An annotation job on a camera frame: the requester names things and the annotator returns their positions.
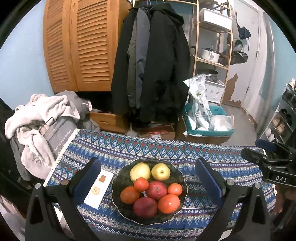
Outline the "grey hanging jacket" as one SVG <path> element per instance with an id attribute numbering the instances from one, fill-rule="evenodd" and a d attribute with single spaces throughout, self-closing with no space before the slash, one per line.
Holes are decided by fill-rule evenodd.
<path id="1" fill-rule="evenodd" d="M 135 109 L 140 108 L 142 82 L 149 45 L 150 22 L 148 12 L 148 8 L 145 7 L 138 9 L 127 51 L 129 56 L 127 97 L 129 106 Z"/>

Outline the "white door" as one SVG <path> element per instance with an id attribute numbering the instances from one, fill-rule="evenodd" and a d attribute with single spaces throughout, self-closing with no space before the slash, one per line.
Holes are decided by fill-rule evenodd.
<path id="1" fill-rule="evenodd" d="M 222 101 L 225 105 L 240 108 L 249 90 L 256 63 L 260 20 L 259 11 L 247 1 L 230 1 L 230 5 L 234 10 L 234 17 L 239 27 L 245 27 L 251 33 L 249 38 L 241 41 L 242 52 L 247 54 L 248 60 L 245 63 L 230 65 Z"/>

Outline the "red apple centre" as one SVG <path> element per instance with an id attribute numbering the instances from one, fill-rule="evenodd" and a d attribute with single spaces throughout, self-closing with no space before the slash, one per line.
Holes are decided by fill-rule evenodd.
<path id="1" fill-rule="evenodd" d="M 151 181 L 148 189 L 145 191 L 147 197 L 153 198 L 156 201 L 167 195 L 168 190 L 166 185 L 160 181 Z"/>

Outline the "dark red apple front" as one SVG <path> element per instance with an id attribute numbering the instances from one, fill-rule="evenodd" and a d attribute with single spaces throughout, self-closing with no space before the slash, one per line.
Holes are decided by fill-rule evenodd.
<path id="1" fill-rule="evenodd" d="M 158 210 L 157 202 L 150 197 L 142 197 L 133 204 L 133 212 L 139 218 L 151 218 Z"/>

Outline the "wooden drawer box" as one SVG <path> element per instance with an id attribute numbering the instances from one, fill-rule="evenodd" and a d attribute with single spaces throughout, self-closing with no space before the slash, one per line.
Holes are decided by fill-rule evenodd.
<path id="1" fill-rule="evenodd" d="M 125 134 L 129 130 L 125 119 L 120 115 L 91 111 L 89 116 L 100 126 L 102 131 Z"/>

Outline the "orange fruit left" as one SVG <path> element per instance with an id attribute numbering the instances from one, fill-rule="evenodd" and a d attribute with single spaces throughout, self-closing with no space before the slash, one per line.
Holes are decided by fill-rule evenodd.
<path id="1" fill-rule="evenodd" d="M 140 192 L 133 186 L 128 186 L 120 193 L 120 199 L 125 204 L 134 204 L 140 196 Z"/>

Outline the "dark scalloped fruit bowl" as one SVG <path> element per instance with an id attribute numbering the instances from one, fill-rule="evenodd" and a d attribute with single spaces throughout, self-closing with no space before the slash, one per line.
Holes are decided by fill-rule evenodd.
<path id="1" fill-rule="evenodd" d="M 170 175 L 170 178 L 168 178 L 168 180 L 161 181 L 161 182 L 163 182 L 166 185 L 167 189 L 172 183 L 178 183 L 182 185 L 183 192 L 180 196 L 178 196 L 180 199 L 180 206 L 175 212 L 170 214 L 164 214 L 161 211 L 157 210 L 157 213 L 155 214 L 155 216 L 151 218 L 147 218 L 147 219 L 139 218 L 133 212 L 133 204 L 125 204 L 121 201 L 120 199 L 121 191 L 128 186 L 133 186 L 134 184 L 134 182 L 132 182 L 130 179 L 130 170 L 134 165 L 140 162 L 147 163 L 151 170 L 153 166 L 158 163 L 166 164 L 171 170 L 171 175 Z M 151 174 L 148 181 L 150 183 L 151 181 L 156 181 L 156 180 L 154 180 Z M 177 213 L 180 212 L 181 208 L 185 203 L 185 198 L 188 193 L 188 187 L 187 187 L 187 184 L 185 183 L 185 177 L 181 173 L 181 171 L 179 171 L 176 167 L 174 167 L 170 162 L 164 161 L 164 160 L 158 160 L 155 158 L 147 158 L 144 160 L 138 159 L 133 161 L 131 164 L 121 168 L 118 175 L 112 181 L 111 188 L 112 188 L 112 201 L 115 207 L 119 210 L 119 213 L 121 214 L 121 216 L 139 225 L 155 225 L 155 224 L 165 223 L 169 221 L 172 217 L 174 217 Z M 147 197 L 145 191 L 140 192 L 139 199 L 142 197 Z"/>

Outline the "white rectangular plate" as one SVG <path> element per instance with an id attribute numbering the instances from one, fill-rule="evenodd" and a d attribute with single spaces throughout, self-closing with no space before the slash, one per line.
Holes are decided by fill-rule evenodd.
<path id="1" fill-rule="evenodd" d="M 108 172 L 106 170 L 101 170 L 92 187 L 90 188 L 84 200 L 84 204 L 92 208 L 98 209 L 111 183 L 112 178 L 113 173 Z"/>

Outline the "large orange fruit front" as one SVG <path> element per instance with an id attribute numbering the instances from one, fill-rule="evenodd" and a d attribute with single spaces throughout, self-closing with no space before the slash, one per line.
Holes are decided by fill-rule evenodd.
<path id="1" fill-rule="evenodd" d="M 164 214 L 175 212 L 180 206 L 180 199 L 175 194 L 167 194 L 158 201 L 158 210 Z"/>

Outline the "white fleece blanket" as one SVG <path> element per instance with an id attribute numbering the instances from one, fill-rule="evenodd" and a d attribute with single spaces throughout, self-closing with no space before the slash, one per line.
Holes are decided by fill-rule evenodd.
<path id="1" fill-rule="evenodd" d="M 41 133 L 41 126 L 46 130 L 58 119 L 69 117 L 73 121 L 80 119 L 80 114 L 72 101 L 65 95 L 46 96 L 33 94 L 26 105 L 20 105 L 5 125 L 4 132 L 8 139 L 16 135 L 24 146 L 21 163 L 25 169 L 39 179 L 46 179 L 56 158 L 50 150 L 48 141 Z"/>

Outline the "yellow apple right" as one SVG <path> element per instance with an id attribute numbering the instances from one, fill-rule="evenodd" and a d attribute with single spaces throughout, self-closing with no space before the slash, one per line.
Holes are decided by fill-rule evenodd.
<path id="1" fill-rule="evenodd" d="M 165 181 L 168 180 L 168 178 L 170 178 L 171 170 L 166 164 L 158 163 L 153 166 L 151 174 L 154 180 Z"/>

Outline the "white printed bag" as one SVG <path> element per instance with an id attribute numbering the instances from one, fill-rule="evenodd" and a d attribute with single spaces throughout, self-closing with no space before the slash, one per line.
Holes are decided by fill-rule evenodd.
<path id="1" fill-rule="evenodd" d="M 212 112 L 206 98 L 205 80 L 206 74 L 198 74 L 192 78 L 184 80 L 184 84 L 189 88 L 188 97 L 185 104 L 188 103 L 189 97 L 192 98 L 192 115 L 195 121 L 195 129 L 208 131 L 210 128 Z"/>

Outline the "cardboard box on floor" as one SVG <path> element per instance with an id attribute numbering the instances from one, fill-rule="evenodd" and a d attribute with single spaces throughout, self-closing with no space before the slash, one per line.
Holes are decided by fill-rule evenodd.
<path id="1" fill-rule="evenodd" d="M 175 139 L 176 134 L 174 128 L 171 125 L 139 128 L 137 133 L 140 138 L 156 138 L 172 141 Z"/>

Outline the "teal plastic bin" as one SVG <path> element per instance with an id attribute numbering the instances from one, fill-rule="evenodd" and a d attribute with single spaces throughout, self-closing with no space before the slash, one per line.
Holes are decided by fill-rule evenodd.
<path id="1" fill-rule="evenodd" d="M 226 115 L 226 112 L 224 109 L 220 106 L 216 105 L 210 105 L 210 111 L 212 112 L 213 115 Z M 192 109 L 192 104 L 189 103 L 184 106 L 183 108 L 183 119 L 185 122 L 186 130 L 188 135 L 192 136 L 203 136 L 203 137 L 230 137 L 232 134 L 235 132 L 234 129 L 228 130 L 228 131 L 200 131 L 200 130 L 193 130 L 192 126 L 189 121 L 188 113 Z"/>

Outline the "small orange fruit right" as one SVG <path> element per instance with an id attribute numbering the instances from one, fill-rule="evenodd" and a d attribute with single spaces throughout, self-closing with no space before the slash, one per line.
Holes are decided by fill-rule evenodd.
<path id="1" fill-rule="evenodd" d="M 183 188 L 182 185 L 178 184 L 178 183 L 172 183 L 169 187 L 168 187 L 168 194 L 174 194 L 176 196 L 180 196 L 183 192 Z"/>

